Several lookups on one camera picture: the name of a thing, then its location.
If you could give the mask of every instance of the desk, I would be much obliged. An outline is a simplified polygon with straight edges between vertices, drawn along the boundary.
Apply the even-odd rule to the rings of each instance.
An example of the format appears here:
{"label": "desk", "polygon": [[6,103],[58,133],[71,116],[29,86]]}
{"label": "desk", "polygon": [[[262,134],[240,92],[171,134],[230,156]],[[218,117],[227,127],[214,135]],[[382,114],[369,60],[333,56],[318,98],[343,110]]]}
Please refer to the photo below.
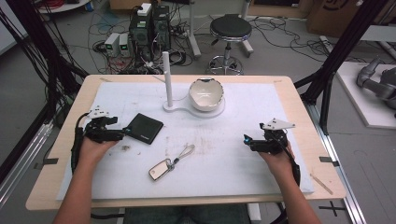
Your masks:
{"label": "desk", "polygon": [[[172,76],[173,82],[192,83],[200,76]],[[288,77],[218,76],[220,83],[269,83],[274,84],[281,104],[289,120],[293,120],[297,128],[293,130],[294,137],[314,184],[315,192],[306,195],[308,200],[341,199],[346,196],[345,189],[335,172],[332,163],[320,162],[318,157],[327,157],[318,134],[309,118],[298,92]],[[61,202],[56,201],[64,175],[64,167],[70,156],[73,145],[74,127],[78,117],[87,112],[96,95],[96,90],[102,82],[159,82],[152,76],[89,76],[74,102],[70,113],[53,146],[49,158],[59,158],[55,165],[45,165],[31,195],[26,203],[30,210],[50,210],[59,208]],[[245,195],[227,197],[199,197],[199,198],[168,198],[168,199],[123,199],[123,200],[94,200],[92,207],[128,207],[150,205],[177,205],[203,203],[259,203],[279,202],[280,195]]]}

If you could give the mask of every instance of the key fob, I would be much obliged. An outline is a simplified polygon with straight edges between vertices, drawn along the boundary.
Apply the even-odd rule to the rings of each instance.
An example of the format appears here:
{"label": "key fob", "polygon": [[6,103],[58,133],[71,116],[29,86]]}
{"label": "key fob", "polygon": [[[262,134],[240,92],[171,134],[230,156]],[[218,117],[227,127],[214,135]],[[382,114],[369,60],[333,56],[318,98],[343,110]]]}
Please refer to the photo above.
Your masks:
{"label": "key fob", "polygon": [[171,160],[166,159],[152,167],[148,174],[153,180],[158,180],[171,170]]}

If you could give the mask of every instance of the white paper sheet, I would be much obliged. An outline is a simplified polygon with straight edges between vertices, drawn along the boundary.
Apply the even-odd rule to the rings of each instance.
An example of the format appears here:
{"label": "white paper sheet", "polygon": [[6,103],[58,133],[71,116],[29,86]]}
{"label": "white paper sheet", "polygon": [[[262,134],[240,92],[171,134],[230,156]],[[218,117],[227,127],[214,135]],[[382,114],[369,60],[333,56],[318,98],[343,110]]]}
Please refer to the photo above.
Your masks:
{"label": "white paper sheet", "polygon": [[[121,129],[137,113],[163,122],[152,145],[128,136],[111,148],[98,164],[93,178],[94,199],[168,198],[280,193],[265,161],[244,145],[243,134],[263,139],[260,122],[273,118],[287,120],[272,84],[224,83],[227,105],[214,119],[198,119],[193,115],[163,110],[166,101],[162,83],[103,83],[92,108],[107,108],[117,124],[108,129]],[[174,99],[188,93],[190,84],[173,84]],[[296,161],[302,171],[301,190],[314,191],[300,149],[292,130],[288,132]],[[195,151],[182,159],[176,169],[154,182],[149,169],[158,162],[175,159],[186,144],[195,144]],[[61,200],[71,179],[70,166],[65,168],[58,200]]]}

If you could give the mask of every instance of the human hand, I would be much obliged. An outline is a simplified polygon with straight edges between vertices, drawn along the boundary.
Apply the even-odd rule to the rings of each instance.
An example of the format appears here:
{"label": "human hand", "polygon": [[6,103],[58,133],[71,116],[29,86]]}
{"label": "human hand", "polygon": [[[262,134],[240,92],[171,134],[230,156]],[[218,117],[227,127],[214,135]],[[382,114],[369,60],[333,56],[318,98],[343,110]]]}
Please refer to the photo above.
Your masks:
{"label": "human hand", "polygon": [[[287,150],[294,158],[293,151],[291,150],[290,142],[288,142]],[[285,151],[276,155],[268,154],[265,152],[259,152],[260,156],[267,162],[271,173],[275,178],[278,177],[291,177],[293,178],[291,162],[289,156]]]}
{"label": "human hand", "polygon": [[96,166],[96,164],[105,156],[106,152],[117,143],[118,141],[97,143],[88,137],[84,137],[79,152],[78,164]]}

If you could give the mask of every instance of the black stool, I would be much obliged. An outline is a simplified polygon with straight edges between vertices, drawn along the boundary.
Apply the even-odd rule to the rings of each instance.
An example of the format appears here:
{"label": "black stool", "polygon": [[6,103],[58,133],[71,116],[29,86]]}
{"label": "black stool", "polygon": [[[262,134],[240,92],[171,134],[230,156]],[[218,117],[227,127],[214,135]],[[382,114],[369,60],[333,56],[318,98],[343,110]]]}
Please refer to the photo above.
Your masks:
{"label": "black stool", "polygon": [[216,56],[210,61],[206,72],[218,74],[219,71],[223,71],[224,75],[227,75],[227,71],[230,71],[238,76],[244,75],[241,62],[230,56],[230,50],[231,42],[242,42],[250,37],[250,24],[237,15],[225,15],[210,23],[210,33],[217,40],[227,41],[227,47],[225,47],[224,55]]}

